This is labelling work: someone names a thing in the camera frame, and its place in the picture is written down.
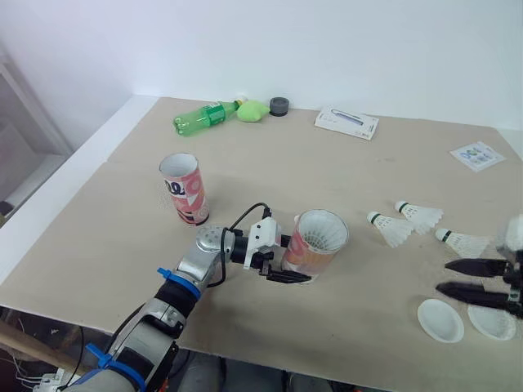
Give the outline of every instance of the white wall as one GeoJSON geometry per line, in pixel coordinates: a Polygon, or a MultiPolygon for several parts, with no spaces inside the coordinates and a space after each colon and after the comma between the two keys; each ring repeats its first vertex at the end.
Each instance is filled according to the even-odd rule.
{"type": "Polygon", "coordinates": [[[521,0],[0,0],[0,40],[79,145],[131,92],[521,129],[521,0]]]}

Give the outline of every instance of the white shuttlecock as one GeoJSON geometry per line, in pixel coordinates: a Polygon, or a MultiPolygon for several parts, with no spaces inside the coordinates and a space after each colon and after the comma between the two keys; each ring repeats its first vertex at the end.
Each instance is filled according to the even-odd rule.
{"type": "Polygon", "coordinates": [[[390,218],[375,211],[367,215],[367,221],[378,228],[390,247],[404,243],[414,230],[414,225],[408,220],[390,218]]]}
{"type": "Polygon", "coordinates": [[[420,207],[400,201],[394,206],[395,210],[405,215],[407,221],[414,224],[418,234],[426,234],[440,221],[443,210],[439,208],[420,207]]]}
{"type": "Polygon", "coordinates": [[[489,245],[490,238],[455,233],[448,229],[436,230],[436,238],[446,243],[464,259],[476,259],[489,245]]]}

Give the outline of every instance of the table surface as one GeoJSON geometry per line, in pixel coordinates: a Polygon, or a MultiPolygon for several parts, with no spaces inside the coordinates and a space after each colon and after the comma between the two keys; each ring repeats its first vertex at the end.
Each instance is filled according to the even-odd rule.
{"type": "MultiPolygon", "coordinates": [[[[394,203],[441,207],[441,226],[494,235],[522,210],[521,160],[494,130],[381,118],[371,142],[313,126],[317,112],[292,110],[260,123],[236,119],[183,138],[174,114],[202,102],[162,98],[76,193],[0,286],[12,308],[112,332],[162,282],[194,241],[177,218],[160,160],[199,158],[211,216],[228,225],[266,202],[290,233],[293,217],[326,208],[343,217],[348,245],[315,282],[268,282],[241,265],[209,289],[179,344],[192,350],[389,390],[521,390],[521,339],[498,342],[474,329],[464,304],[434,286],[473,280],[444,271],[453,255],[432,234],[390,249],[365,217],[399,216],[394,203]],[[481,140],[507,158],[474,173],[449,151],[481,140]],[[465,336],[432,340],[416,310],[448,301],[465,336]]],[[[253,216],[242,225],[258,220],[253,216]]],[[[485,282],[498,287],[499,282],[485,282]]]]}

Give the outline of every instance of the paper cup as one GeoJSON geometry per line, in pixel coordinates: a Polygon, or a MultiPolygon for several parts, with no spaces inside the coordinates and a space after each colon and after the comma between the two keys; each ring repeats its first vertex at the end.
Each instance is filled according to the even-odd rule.
{"type": "Polygon", "coordinates": [[[349,239],[349,229],[338,215],[326,210],[303,212],[283,257],[283,268],[310,275],[321,274],[349,239]]]}
{"type": "Polygon", "coordinates": [[[180,218],[189,225],[201,225],[209,218],[198,159],[191,154],[164,158],[159,170],[180,218]]]}

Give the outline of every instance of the white table edge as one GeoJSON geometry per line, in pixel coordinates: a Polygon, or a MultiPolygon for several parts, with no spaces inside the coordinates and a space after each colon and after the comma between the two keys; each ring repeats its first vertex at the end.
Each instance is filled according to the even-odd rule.
{"type": "Polygon", "coordinates": [[[158,99],[131,96],[0,229],[0,284],[158,99]]]}

